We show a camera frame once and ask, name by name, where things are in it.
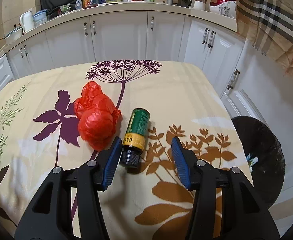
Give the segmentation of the red plastic bag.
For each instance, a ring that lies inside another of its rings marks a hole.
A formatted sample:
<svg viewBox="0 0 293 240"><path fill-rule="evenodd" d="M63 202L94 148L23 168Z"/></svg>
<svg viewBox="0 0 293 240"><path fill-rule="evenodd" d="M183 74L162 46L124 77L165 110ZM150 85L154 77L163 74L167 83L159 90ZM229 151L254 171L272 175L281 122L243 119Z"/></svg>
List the red plastic bag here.
<svg viewBox="0 0 293 240"><path fill-rule="evenodd" d="M95 81L88 82L81 97L74 102L74 112L79 120L78 132L91 148L100 152L108 146L116 133L121 111L102 92Z"/></svg>

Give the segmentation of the green yellow label bottle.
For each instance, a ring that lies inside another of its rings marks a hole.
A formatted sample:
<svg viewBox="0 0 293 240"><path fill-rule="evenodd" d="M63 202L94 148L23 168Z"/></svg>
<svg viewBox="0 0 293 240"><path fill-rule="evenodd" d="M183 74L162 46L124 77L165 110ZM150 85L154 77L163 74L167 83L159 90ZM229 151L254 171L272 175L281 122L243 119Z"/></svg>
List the green yellow label bottle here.
<svg viewBox="0 0 293 240"><path fill-rule="evenodd" d="M119 163L125 168L137 168L146 143L150 113L143 108L135 108L122 143Z"/></svg>

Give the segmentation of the black trash bin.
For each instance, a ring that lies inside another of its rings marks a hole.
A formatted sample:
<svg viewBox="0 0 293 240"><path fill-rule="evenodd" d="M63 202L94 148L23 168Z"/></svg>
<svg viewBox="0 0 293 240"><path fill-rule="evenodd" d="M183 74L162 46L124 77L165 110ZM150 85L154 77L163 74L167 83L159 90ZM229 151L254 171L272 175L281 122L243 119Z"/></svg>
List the black trash bin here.
<svg viewBox="0 0 293 240"><path fill-rule="evenodd" d="M242 143L254 188L270 208L281 192L285 177L285 158L281 143L261 121L236 116L232 123Z"/></svg>

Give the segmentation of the white kitchen cabinets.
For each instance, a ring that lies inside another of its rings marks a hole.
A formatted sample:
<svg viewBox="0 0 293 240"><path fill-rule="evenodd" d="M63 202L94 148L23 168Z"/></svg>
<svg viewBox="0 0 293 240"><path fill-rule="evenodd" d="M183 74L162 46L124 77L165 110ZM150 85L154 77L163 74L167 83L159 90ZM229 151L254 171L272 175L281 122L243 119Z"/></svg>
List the white kitchen cabinets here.
<svg viewBox="0 0 293 240"><path fill-rule="evenodd" d="M293 140L293 83L235 33L235 21L209 12L120 10L59 17L2 52L15 77L92 61L150 59L200 68L229 115L250 116L280 140Z"/></svg>

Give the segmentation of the floral beige tablecloth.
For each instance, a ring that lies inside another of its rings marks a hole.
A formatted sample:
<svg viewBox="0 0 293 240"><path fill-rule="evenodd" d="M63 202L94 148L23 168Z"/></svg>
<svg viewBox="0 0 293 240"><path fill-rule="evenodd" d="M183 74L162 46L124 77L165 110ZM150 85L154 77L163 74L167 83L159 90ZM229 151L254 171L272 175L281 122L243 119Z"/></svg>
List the floral beige tablecloth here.
<svg viewBox="0 0 293 240"><path fill-rule="evenodd" d="M134 156L99 194L111 239L184 239L195 192L178 176L171 141L215 168L249 176L220 97L189 63L111 60L11 81L0 92L0 223L14 235L55 167L99 160L113 139Z"/></svg>

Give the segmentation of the white electric kettle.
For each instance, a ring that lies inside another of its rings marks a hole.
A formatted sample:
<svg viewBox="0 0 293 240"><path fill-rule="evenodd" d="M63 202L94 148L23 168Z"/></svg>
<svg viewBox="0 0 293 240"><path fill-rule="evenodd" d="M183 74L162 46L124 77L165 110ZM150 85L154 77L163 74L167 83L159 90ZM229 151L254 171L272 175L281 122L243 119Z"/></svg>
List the white electric kettle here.
<svg viewBox="0 0 293 240"><path fill-rule="evenodd" d="M35 28L33 14L31 11L27 11L20 16L20 24L24 33L27 33Z"/></svg>

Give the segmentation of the white spray bottle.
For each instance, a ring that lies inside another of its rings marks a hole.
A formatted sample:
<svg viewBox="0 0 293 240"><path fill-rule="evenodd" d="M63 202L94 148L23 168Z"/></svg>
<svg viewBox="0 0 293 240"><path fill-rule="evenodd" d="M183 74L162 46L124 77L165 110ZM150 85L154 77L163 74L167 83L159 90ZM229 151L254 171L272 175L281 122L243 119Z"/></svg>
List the white spray bottle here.
<svg viewBox="0 0 293 240"><path fill-rule="evenodd" d="M83 8L83 3L82 3L82 0L76 0L76 3L75 3L75 9L76 10L80 10Z"/></svg>

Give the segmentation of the plaid hanging cloth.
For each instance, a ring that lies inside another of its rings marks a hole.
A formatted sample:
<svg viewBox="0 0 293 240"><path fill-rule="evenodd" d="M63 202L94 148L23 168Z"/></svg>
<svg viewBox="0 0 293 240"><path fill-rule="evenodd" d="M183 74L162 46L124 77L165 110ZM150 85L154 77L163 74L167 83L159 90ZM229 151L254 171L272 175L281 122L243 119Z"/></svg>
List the plaid hanging cloth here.
<svg viewBox="0 0 293 240"><path fill-rule="evenodd" d="M237 33L293 79L293 0L237 0Z"/></svg>

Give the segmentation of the red white rice cooker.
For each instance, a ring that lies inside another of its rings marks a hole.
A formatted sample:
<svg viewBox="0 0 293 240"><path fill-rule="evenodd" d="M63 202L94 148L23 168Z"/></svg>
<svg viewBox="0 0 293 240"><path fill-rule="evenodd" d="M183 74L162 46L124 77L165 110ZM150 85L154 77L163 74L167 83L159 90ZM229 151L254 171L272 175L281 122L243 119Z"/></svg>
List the red white rice cooker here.
<svg viewBox="0 0 293 240"><path fill-rule="evenodd" d="M211 0L209 4L210 12L236 18L236 0Z"/></svg>

